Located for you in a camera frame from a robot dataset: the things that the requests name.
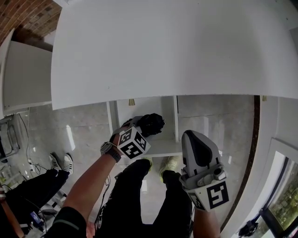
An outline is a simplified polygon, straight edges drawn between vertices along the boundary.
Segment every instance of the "yellow sneaker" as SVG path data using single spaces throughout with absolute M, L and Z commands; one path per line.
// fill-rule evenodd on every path
M 152 168 L 152 165 L 153 165 L 153 160 L 152 160 L 152 158 L 151 158 L 151 157 L 144 157 L 144 158 L 142 158 L 142 159 L 149 160 L 149 162 L 150 162 L 150 168 L 149 168 L 149 171 L 150 171 L 151 168 Z
M 178 162 L 182 159 L 181 156 L 170 156 L 168 157 L 167 162 L 165 163 L 164 167 L 162 167 L 159 171 L 160 180 L 163 182 L 163 172 L 166 170 L 175 171 Z

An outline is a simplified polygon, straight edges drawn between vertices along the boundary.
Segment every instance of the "black pants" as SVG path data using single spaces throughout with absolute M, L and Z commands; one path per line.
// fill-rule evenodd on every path
M 15 189 L 6 193 L 7 203 L 20 224 L 32 221 L 31 212 L 38 214 L 43 207 L 65 184 L 69 173 L 63 170 L 48 170 Z
M 113 237 L 188 237 L 191 220 L 191 200 L 182 189 L 180 174 L 165 171 L 166 198 L 152 225 L 141 218 L 140 189 L 150 162 L 137 160 L 118 177 L 112 194 L 102 210 L 99 238 Z

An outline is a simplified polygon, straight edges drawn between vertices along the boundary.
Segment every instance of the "watch strap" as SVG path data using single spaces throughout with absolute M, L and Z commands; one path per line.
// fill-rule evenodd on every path
M 114 147 L 110 148 L 106 154 L 111 155 L 116 160 L 116 163 L 121 159 L 121 155 L 114 149 Z

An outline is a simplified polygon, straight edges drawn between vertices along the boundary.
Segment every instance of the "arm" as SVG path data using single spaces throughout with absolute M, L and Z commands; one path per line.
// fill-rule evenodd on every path
M 220 227 L 214 212 L 195 209 L 194 238 L 219 238 Z
M 116 161 L 109 154 L 102 155 L 74 184 L 63 207 L 76 209 L 86 221 L 98 200 L 105 181 Z

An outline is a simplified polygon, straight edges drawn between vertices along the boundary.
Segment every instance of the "wristwatch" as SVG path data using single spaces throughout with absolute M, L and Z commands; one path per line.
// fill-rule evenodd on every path
M 114 149 L 114 146 L 116 147 L 116 145 L 109 141 L 103 143 L 101 146 L 101 153 L 111 155 L 117 163 L 121 159 L 121 155 L 117 152 L 117 150 Z

